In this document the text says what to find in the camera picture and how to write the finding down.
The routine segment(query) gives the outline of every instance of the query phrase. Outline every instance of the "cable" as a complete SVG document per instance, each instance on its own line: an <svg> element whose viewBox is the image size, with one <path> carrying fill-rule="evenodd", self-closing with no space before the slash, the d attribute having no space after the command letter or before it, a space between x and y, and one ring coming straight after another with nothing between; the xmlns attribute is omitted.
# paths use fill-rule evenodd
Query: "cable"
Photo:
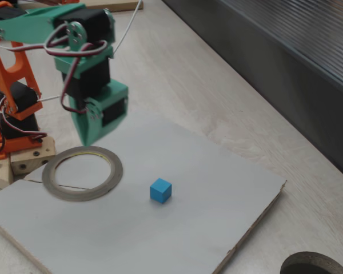
<svg viewBox="0 0 343 274"><path fill-rule="evenodd" d="M1 147L0 147L0 152L3 151L4 147L5 147L5 137L4 134L2 133L2 129L0 126L0 134L1 134Z"/></svg>
<svg viewBox="0 0 343 274"><path fill-rule="evenodd" d="M46 137L47 136L47 133L45 132L40 132L40 131L30 131L30 130L21 130L20 128L12 125L5 117L5 110L6 108L4 107L1 111L1 114L2 114L2 117L4 119L4 122L9 126L11 127L12 129L14 130L17 130L21 133L24 133L24 134L30 134L30 135L37 135L35 137L33 137L33 139L40 139L40 138L43 138L43 137Z"/></svg>
<svg viewBox="0 0 343 274"><path fill-rule="evenodd" d="M69 39L69 37L66 35L66 36L61 37L61 38L55 40L54 42L52 42L50 46L51 47L58 46L61 43L64 43L65 41L67 41L68 39ZM5 46L0 45L0 48L4 49L4 50L13 51L13 52L19 52L19 51L26 51L26 50L42 49L43 44L32 44L32 45L20 46L20 47L5 47Z"/></svg>
<svg viewBox="0 0 343 274"><path fill-rule="evenodd" d="M126 37L128 31L130 30L131 25L132 25L132 22L133 22L133 19L135 19L135 16L136 16L136 14L137 14L137 11L138 11L138 9L139 9L141 3L142 3L142 0L138 0L136 9L135 9L135 11L134 11L133 14L132 14L131 20L130 20L130 22L128 23L128 26L127 26L127 28L126 28L126 30L125 30L125 33L123 34L121 40L119 40L119 43L118 43L117 47L115 47L115 49L114 49L114 52L113 52L114 54L117 52L117 50L119 49L119 46L122 44L122 42L123 42L123 40L125 39L125 37Z"/></svg>
<svg viewBox="0 0 343 274"><path fill-rule="evenodd" d="M55 55L55 56L66 56L66 57L86 57L86 56L91 56L95 54L99 54L102 51L104 51L108 43L105 40L100 40L99 42L102 43L102 45L94 50L86 50L83 52L80 51L66 51L66 50L54 50L50 49L49 47L51 46L51 41L56 37L56 35L63 29L67 27L67 23L63 23L59 25L45 40L43 44L43 48L49 55Z"/></svg>
<svg viewBox="0 0 343 274"><path fill-rule="evenodd" d="M4 97L0 100L0 109L1 109L2 103L4 102L5 99L6 99L6 97L5 97L5 95L4 95Z"/></svg>
<svg viewBox="0 0 343 274"><path fill-rule="evenodd" d="M91 43L85 43L84 45L82 45L82 47L80 48L79 51L85 51L87 48L91 47L92 45L93 44L91 44ZM70 66L69 72L67 73L67 76L65 78L65 81L63 81L63 89L62 89L62 93L61 93L61 106L67 111L76 112L78 114L84 114L87 111L87 109L76 110L74 108L65 106L63 103L63 99L64 99L65 94L67 92L67 88L70 84L71 78L74 76L75 70L76 70L80 60L81 60L81 57L76 57L73 60L71 66Z"/></svg>
<svg viewBox="0 0 343 274"><path fill-rule="evenodd" d="M49 100L53 100L53 99L57 99L60 98L61 95L56 95L56 96L51 96L51 97L47 97L47 98L43 98L43 99L39 99L39 102L45 102L45 101L49 101Z"/></svg>

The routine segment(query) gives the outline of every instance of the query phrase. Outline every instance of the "dark panel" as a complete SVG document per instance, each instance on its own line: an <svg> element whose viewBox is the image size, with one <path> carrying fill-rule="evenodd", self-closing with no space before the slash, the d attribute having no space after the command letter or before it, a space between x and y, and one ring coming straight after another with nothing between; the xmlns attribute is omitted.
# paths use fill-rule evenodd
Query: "dark panel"
<svg viewBox="0 0 343 274"><path fill-rule="evenodd" d="M220 0L164 0L343 172L343 83Z"/></svg>

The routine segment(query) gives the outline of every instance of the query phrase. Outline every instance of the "robotic arm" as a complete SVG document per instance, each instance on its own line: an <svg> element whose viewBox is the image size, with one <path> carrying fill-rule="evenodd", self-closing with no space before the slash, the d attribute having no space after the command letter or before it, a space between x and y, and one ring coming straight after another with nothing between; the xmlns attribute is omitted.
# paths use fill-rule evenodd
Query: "robotic arm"
<svg viewBox="0 0 343 274"><path fill-rule="evenodd" d="M128 88L109 76L115 35L108 10L70 4L25 12L0 2L0 40L14 41L13 47L0 47L13 51L16 58L9 69L0 59L0 129L5 138L0 145L6 141L1 158L40 146L44 136L34 116L42 108L41 93L26 50L44 49L54 56L64 80L61 104L71 112L84 146L115 129L125 117ZM18 82L22 78L27 85ZM63 103L66 94L70 106Z"/></svg>

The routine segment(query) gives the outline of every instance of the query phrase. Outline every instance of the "circular hole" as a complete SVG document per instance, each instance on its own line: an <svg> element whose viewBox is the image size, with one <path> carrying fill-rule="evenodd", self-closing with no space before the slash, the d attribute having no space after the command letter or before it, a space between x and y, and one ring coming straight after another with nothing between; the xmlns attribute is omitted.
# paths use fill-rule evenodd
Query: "circular hole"
<svg viewBox="0 0 343 274"><path fill-rule="evenodd" d="M333 259L315 252L299 252L289 256L281 274L343 274L343 267Z"/></svg>
<svg viewBox="0 0 343 274"><path fill-rule="evenodd" d="M111 166L102 157L84 154L63 161L55 172L55 181L71 190L82 191L104 183L111 173Z"/></svg>

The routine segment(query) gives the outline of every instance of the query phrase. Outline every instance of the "blue cube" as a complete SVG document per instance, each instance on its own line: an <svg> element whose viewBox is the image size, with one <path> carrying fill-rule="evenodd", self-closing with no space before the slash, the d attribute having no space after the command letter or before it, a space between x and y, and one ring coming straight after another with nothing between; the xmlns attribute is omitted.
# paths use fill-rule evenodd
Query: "blue cube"
<svg viewBox="0 0 343 274"><path fill-rule="evenodd" d="M157 179L150 186L150 198L164 204L172 195L172 184L163 180Z"/></svg>

